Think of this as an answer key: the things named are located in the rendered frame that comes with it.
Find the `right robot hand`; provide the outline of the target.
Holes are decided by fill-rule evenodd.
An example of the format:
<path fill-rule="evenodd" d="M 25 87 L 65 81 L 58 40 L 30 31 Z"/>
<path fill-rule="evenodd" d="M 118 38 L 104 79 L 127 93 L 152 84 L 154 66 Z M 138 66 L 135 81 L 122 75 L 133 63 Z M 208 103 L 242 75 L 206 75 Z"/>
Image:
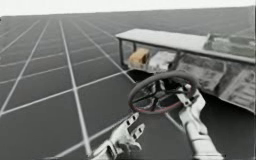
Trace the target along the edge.
<path fill-rule="evenodd" d="M 193 124 L 199 132 L 203 132 L 206 128 L 201 120 L 201 112 L 206 105 L 206 101 L 198 89 L 189 98 L 185 91 L 191 91 L 192 86 L 186 84 L 184 88 L 179 88 L 178 100 L 182 104 L 182 109 L 179 112 L 179 118 L 183 126 Z"/>

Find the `grey cart with brown box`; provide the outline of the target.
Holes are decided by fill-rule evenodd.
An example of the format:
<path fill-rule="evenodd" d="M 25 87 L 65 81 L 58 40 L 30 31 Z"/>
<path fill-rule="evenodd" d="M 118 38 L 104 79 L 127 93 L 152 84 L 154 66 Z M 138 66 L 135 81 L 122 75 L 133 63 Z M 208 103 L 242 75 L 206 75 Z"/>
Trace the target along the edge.
<path fill-rule="evenodd" d="M 132 29 L 116 35 L 129 41 L 158 47 L 143 68 L 162 71 L 169 57 L 176 67 L 193 73 L 201 89 L 233 105 L 256 111 L 256 42 L 252 38 L 208 34 L 206 36 Z"/>

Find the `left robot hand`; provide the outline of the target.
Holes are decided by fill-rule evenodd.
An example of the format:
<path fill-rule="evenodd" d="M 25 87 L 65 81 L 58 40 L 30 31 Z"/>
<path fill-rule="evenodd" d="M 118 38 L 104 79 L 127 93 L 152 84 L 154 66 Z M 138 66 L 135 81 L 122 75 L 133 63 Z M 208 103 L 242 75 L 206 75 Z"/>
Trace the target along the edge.
<path fill-rule="evenodd" d="M 141 123 L 132 131 L 129 128 L 138 120 L 139 113 L 133 113 L 125 119 L 111 134 L 109 141 L 111 142 L 115 156 L 122 153 L 131 153 L 141 151 L 142 147 L 138 139 L 145 130 L 145 124 Z"/>

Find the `dark steering wheel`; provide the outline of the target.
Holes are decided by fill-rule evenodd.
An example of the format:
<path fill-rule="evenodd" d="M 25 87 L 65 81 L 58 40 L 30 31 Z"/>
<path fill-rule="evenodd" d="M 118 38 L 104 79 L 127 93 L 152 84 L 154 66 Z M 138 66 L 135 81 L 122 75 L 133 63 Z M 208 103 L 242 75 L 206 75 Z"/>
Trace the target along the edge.
<path fill-rule="evenodd" d="M 163 102 L 172 96 L 184 95 L 190 99 L 198 88 L 198 80 L 184 71 L 170 71 L 153 75 L 136 84 L 128 96 L 128 105 L 143 114 L 162 114 L 182 105 L 176 100 Z"/>

